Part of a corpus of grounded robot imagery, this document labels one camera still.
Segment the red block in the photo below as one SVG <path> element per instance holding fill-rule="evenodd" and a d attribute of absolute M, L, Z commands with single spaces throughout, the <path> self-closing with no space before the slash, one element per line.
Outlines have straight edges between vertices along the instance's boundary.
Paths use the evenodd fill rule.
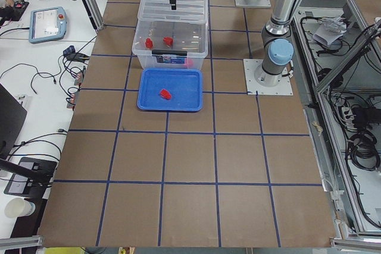
<path fill-rule="evenodd" d="M 173 38 L 172 37 L 163 37 L 163 43 L 165 44 L 165 46 L 171 48 L 173 46 Z"/>
<path fill-rule="evenodd" d="M 172 98 L 171 93 L 167 89 L 161 89 L 159 95 L 165 100 L 170 100 Z"/>
<path fill-rule="evenodd" d="M 152 41 L 151 38 L 147 37 L 147 38 L 145 39 L 145 47 L 146 47 L 146 49 L 149 49 L 149 50 L 152 50 L 152 49 L 153 49 L 153 47 L 154 47 L 154 43 L 153 43 L 153 41 Z"/>

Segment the clear plastic storage box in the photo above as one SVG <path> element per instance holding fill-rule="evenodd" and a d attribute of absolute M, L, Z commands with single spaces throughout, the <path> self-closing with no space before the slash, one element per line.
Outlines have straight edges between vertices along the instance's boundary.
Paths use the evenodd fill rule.
<path fill-rule="evenodd" d="M 140 0 L 132 52 L 142 68 L 199 70 L 208 41 L 208 0 Z"/>

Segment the blue teach pendant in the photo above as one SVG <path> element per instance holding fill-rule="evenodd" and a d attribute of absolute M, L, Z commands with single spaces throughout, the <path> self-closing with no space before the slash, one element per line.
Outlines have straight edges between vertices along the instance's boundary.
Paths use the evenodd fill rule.
<path fill-rule="evenodd" d="M 29 42 L 32 44 L 61 40 L 67 31 L 63 7 L 33 10 L 30 13 Z"/>

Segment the white paper cup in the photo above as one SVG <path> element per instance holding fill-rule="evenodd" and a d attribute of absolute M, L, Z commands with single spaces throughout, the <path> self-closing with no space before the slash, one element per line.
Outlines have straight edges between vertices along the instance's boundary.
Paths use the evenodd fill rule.
<path fill-rule="evenodd" d="M 4 213 L 8 218 L 27 217 L 34 213 L 35 209 L 36 205 L 33 202 L 17 197 L 7 203 Z"/>

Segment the blue plastic tray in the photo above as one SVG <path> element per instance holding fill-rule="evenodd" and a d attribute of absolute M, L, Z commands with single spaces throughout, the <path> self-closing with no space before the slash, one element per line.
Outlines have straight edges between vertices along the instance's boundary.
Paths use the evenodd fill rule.
<path fill-rule="evenodd" d="M 159 92 L 167 89 L 172 98 Z M 146 111 L 198 112 L 203 108 L 203 76 L 192 69 L 148 68 L 140 78 L 137 106 Z"/>

